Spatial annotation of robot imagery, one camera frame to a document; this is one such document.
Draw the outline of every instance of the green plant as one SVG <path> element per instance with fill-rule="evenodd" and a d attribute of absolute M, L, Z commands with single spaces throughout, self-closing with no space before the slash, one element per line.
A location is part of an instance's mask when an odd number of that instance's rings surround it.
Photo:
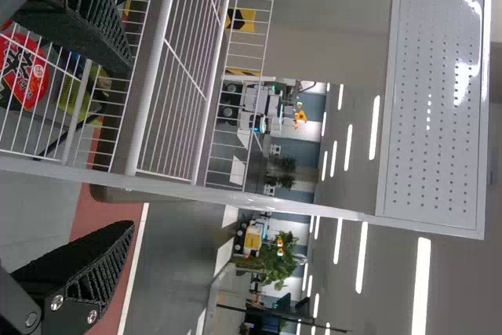
<path fill-rule="evenodd" d="M 278 183 L 285 189 L 291 190 L 291 188 L 295 185 L 296 180 L 295 177 L 289 175 L 289 174 L 284 174 L 279 177 Z"/>
<path fill-rule="evenodd" d="M 294 173 L 296 171 L 296 159 L 294 157 L 275 158 L 274 164 L 286 173 Z"/>
<path fill-rule="evenodd" d="M 282 240 L 282 256 L 278 255 L 278 238 Z M 274 283 L 275 290 L 281 290 L 285 286 L 285 280 L 295 271 L 298 263 L 294 258 L 294 248 L 298 238 L 292 232 L 280 231 L 274 243 L 265 243 L 260 248 L 259 257 L 241 258 L 235 257 L 232 262 L 239 268 L 251 268 L 260 270 L 262 285 Z"/>

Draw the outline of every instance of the yellow and black sign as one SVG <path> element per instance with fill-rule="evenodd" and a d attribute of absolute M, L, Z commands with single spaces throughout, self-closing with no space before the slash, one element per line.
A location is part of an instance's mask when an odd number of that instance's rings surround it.
<path fill-rule="evenodd" d="M 227 19 L 225 27 L 231 28 L 232 20 L 234 21 L 233 29 L 236 31 L 254 31 L 254 20 L 256 19 L 256 11 L 250 9 L 233 9 L 227 11 Z"/>

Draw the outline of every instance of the blue wall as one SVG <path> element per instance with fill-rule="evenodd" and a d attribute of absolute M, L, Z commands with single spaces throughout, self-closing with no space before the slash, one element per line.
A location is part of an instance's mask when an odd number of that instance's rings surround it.
<path fill-rule="evenodd" d="M 299 101 L 302 102 L 301 110 L 307 114 L 307 119 L 313 122 L 322 122 L 326 109 L 326 96 L 312 93 L 301 93 Z"/>
<path fill-rule="evenodd" d="M 318 168 L 321 144 L 313 141 L 272 137 L 272 144 L 281 146 L 281 157 L 294 157 L 296 166 Z"/>

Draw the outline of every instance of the potted plant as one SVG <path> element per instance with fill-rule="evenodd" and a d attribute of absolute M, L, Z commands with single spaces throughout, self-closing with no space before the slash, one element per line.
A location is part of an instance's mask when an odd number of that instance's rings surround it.
<path fill-rule="evenodd" d="M 293 233 L 280 231 L 274 242 L 264 243 L 258 257 L 235 257 L 232 263 L 238 268 L 260 270 L 263 286 L 274 283 L 275 290 L 281 290 L 285 280 L 290 277 L 298 266 L 294 247 L 298 238 Z"/>

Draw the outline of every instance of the yellow-green object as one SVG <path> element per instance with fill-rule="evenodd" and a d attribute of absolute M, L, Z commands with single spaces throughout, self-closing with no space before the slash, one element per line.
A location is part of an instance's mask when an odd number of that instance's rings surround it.
<path fill-rule="evenodd" d="M 60 102 L 57 107 L 63 111 L 66 111 L 68 114 L 73 115 L 75 111 L 75 102 L 77 100 L 78 89 L 80 88 L 81 83 L 73 78 L 67 76 L 64 78 L 63 88 L 61 90 Z M 85 115 L 87 112 L 87 107 L 89 106 L 89 102 L 91 101 L 91 96 L 89 93 L 84 93 L 84 100 L 82 101 L 82 107 L 80 109 L 80 114 L 78 115 L 78 121 L 81 122 L 85 119 Z M 97 109 L 93 109 L 92 105 L 89 111 L 93 111 Z M 92 125 L 101 126 L 101 119 L 95 119 L 91 122 Z"/>

